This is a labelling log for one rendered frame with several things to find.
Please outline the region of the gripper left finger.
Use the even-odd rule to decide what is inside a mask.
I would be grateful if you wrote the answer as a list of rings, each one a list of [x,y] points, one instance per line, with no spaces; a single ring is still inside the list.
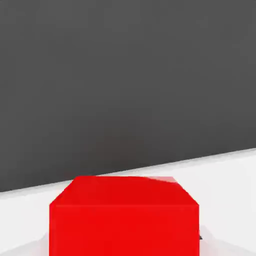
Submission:
[[[39,240],[11,249],[7,256],[49,256],[49,233]]]

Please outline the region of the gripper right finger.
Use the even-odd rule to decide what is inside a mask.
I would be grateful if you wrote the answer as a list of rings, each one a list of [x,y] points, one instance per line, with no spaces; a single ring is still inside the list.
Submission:
[[[253,256],[253,252],[216,239],[206,226],[200,226],[199,256]]]

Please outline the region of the small red cube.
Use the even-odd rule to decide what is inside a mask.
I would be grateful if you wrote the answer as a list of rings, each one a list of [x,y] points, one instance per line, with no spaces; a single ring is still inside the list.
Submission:
[[[199,204],[172,177],[76,177],[49,206],[49,256],[200,256]]]

